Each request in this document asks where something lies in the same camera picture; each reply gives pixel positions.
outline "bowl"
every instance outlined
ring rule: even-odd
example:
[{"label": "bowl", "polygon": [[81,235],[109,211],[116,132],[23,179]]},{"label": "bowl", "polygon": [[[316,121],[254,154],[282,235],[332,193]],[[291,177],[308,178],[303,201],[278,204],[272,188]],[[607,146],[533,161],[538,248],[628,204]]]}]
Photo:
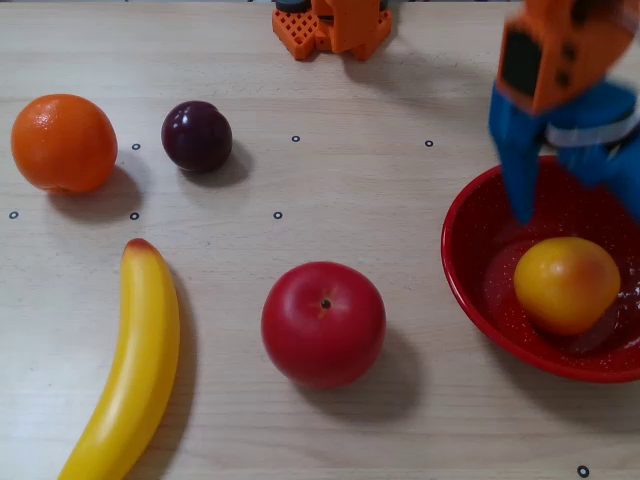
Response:
[{"label": "bowl", "polygon": [[[580,381],[640,378],[640,228],[605,189],[587,190],[554,157],[541,159],[535,213],[512,214],[494,167],[451,205],[442,229],[442,263],[458,303],[490,340],[541,370]],[[622,280],[614,304],[588,332],[560,337],[538,330],[520,306],[513,273],[521,256],[550,237],[578,236],[606,249]]]}]

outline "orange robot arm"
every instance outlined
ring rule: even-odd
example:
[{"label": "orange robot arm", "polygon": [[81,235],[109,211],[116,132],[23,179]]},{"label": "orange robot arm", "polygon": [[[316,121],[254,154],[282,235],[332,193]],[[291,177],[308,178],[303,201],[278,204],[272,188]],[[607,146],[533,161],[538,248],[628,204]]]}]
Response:
[{"label": "orange robot arm", "polygon": [[627,50],[640,0],[525,0],[506,22],[497,87],[537,115],[598,83]]},{"label": "orange robot arm", "polygon": [[312,0],[309,10],[276,9],[273,30],[296,60],[315,50],[350,51],[366,60],[391,33],[391,12],[380,0]]}]

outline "dark purple plum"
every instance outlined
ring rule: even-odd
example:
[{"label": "dark purple plum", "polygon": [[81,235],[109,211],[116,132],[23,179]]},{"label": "dark purple plum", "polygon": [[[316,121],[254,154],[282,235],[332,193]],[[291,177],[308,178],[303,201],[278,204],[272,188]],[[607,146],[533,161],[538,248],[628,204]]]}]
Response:
[{"label": "dark purple plum", "polygon": [[205,173],[222,166],[233,144],[224,115],[207,102],[184,102],[162,124],[162,146],[178,167]]}]

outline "wooden table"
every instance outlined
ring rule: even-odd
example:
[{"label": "wooden table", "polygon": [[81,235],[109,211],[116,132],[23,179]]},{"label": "wooden table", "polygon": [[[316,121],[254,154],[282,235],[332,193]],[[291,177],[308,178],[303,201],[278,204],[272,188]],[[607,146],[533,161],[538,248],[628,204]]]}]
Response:
[{"label": "wooden table", "polygon": [[[129,480],[560,480],[579,465],[639,478],[640,386],[565,381],[496,351],[442,273],[447,208],[496,162],[487,107],[516,8],[403,5],[368,63],[296,63],[266,5],[0,6],[0,478],[55,478],[82,432],[137,236],[176,271],[184,341]],[[638,49],[619,72],[638,78]],[[95,101],[118,134],[118,171],[87,198],[48,197],[11,159],[16,114],[54,92]],[[188,99],[232,124],[219,175],[190,180],[162,150],[164,116]],[[273,282],[318,259],[365,273],[387,306],[382,357],[344,391],[297,389],[260,338]]]}]

